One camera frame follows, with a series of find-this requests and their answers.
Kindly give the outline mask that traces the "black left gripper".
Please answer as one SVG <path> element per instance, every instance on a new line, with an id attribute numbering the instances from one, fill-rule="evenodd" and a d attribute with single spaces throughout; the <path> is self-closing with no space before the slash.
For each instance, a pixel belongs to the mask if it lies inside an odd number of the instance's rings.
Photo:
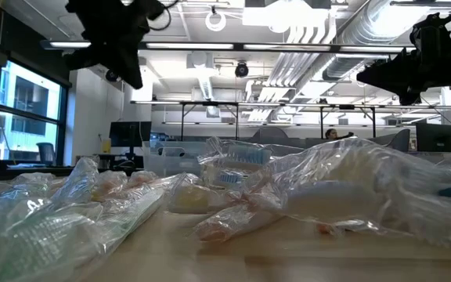
<path id="1" fill-rule="evenodd" d="M 95 66 L 105 59 L 104 52 L 112 52 L 103 66 L 134 89 L 142 88 L 139 43 L 150 31 L 148 22 L 162 16 L 165 6 L 158 0 L 132 0 L 128 5 L 121 0 L 68 0 L 65 9 L 77 16 L 84 28 L 81 36 L 90 42 L 63 55 L 67 68 Z"/>

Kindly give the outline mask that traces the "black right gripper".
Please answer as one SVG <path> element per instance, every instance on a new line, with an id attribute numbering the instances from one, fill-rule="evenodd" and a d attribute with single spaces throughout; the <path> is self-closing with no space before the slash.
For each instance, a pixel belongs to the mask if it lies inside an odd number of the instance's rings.
<path id="1" fill-rule="evenodd" d="M 370 85 L 402 85 L 399 88 L 401 105 L 420 104 L 421 89 L 451 88 L 451 32 L 443 19 L 430 15 L 416 23 L 410 41 L 416 47 L 411 53 L 401 52 L 394 58 L 368 63 L 356 75 L 356 80 Z"/>

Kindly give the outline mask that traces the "black computer monitor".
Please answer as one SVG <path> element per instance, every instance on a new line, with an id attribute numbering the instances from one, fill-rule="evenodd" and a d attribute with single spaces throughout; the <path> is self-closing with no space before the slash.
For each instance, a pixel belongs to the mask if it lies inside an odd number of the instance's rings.
<path id="1" fill-rule="evenodd" d="M 416 124 L 417 150 L 451 153 L 451 125 Z"/>
<path id="2" fill-rule="evenodd" d="M 135 156 L 134 149 L 141 147 L 144 141 L 150 140 L 151 121 L 115 121 L 110 124 L 111 146 L 127 147 L 128 159 Z"/>

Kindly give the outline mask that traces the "dark framed window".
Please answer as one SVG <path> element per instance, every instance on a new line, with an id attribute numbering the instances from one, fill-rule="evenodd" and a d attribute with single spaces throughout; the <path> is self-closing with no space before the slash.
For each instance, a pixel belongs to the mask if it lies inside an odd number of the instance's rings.
<path id="1" fill-rule="evenodd" d="M 0 67 L 0 160 L 40 162 L 37 143 L 63 151 L 67 89 L 9 61 Z"/>

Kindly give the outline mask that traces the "long ceiling light bar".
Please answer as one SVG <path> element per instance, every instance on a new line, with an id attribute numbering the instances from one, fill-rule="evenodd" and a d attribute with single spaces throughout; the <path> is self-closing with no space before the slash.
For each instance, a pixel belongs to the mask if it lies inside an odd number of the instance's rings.
<path id="1" fill-rule="evenodd" d="M 288 44 L 288 43 L 244 43 L 244 42 L 140 42 L 125 44 L 91 44 L 87 41 L 40 42 L 46 50 L 105 49 L 115 50 L 128 47 L 131 50 L 150 51 L 230 51 L 230 52 L 304 52 L 335 54 L 397 54 L 403 50 L 413 51 L 411 45 L 338 45 L 338 44 Z"/>

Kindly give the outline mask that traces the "dark office chair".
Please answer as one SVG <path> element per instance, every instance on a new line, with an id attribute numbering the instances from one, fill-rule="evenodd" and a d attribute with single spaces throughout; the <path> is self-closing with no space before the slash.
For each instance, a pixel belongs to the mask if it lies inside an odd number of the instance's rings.
<path id="1" fill-rule="evenodd" d="M 37 143 L 40 161 L 47 166 L 56 165 L 54 146 L 51 143 Z"/>

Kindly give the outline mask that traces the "dark long desk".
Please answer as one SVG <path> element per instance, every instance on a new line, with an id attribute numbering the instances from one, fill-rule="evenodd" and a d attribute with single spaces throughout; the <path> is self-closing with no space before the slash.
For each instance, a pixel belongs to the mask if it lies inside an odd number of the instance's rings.
<path id="1" fill-rule="evenodd" d="M 18 165 L 8 166 L 6 169 L 0 169 L 0 181 L 11 180 L 18 175 L 24 173 L 51 173 L 54 176 L 62 177 L 68 176 L 74 167 L 23 167 Z"/>

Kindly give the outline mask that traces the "tall dark tinted bin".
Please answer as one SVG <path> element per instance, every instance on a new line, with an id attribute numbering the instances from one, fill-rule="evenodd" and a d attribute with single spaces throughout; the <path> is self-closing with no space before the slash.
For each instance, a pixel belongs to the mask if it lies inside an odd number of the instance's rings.
<path id="1" fill-rule="evenodd" d="M 290 138 L 284 130 L 277 127 L 261 127 L 248 142 L 306 148 L 305 139 Z"/>

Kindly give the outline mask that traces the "yellow white wrapped toothbrush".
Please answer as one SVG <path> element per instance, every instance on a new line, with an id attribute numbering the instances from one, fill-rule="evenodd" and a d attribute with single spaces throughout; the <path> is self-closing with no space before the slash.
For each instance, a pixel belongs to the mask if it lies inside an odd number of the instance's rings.
<path id="1" fill-rule="evenodd" d="M 181 173 L 169 191 L 167 208 L 177 214 L 208 214 L 228 204 L 222 191 L 204 186 L 196 175 Z"/>

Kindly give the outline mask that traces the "silver ventilation duct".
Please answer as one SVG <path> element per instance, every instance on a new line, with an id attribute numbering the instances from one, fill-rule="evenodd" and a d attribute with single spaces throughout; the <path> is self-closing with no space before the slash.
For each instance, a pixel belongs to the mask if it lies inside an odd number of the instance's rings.
<path id="1" fill-rule="evenodd" d="M 426 16 L 427 6 L 392 5 L 399 0 L 370 0 L 358 16 L 337 37 L 340 45 L 388 45 Z M 355 69 L 363 59 L 321 56 L 324 81 L 337 81 Z"/>

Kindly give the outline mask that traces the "black workbench rack frame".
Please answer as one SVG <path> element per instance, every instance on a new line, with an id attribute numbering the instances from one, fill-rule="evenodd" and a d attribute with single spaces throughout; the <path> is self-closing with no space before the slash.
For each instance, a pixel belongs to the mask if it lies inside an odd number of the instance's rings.
<path id="1" fill-rule="evenodd" d="M 372 130 L 373 136 L 377 134 L 377 110 L 432 110 L 437 114 L 441 114 L 441 112 L 445 110 L 451 110 L 451 106 L 398 106 L 398 105 L 375 105 L 375 104 L 321 104 L 321 103 L 239 103 L 239 102 L 227 102 L 227 101 L 131 101 L 130 104 L 136 105 L 151 105 L 151 106 L 176 106 L 179 105 L 181 107 L 181 136 L 183 136 L 183 126 L 185 123 L 185 116 L 192 111 L 196 106 L 202 107 L 224 107 L 229 109 L 230 107 L 235 107 L 236 110 L 232 111 L 233 116 L 236 121 L 234 123 L 223 122 L 224 125 L 234 125 L 236 127 L 236 139 L 238 139 L 239 134 L 239 115 L 240 108 L 242 107 L 251 107 L 253 110 L 276 110 L 283 109 L 284 107 L 293 107 L 293 108 L 301 108 L 302 110 L 309 108 L 311 110 L 315 110 L 319 113 L 320 122 L 320 133 L 321 137 L 324 137 L 324 118 L 326 117 L 325 113 L 333 113 L 334 111 L 362 111 L 365 116 L 367 116 L 372 121 Z"/>

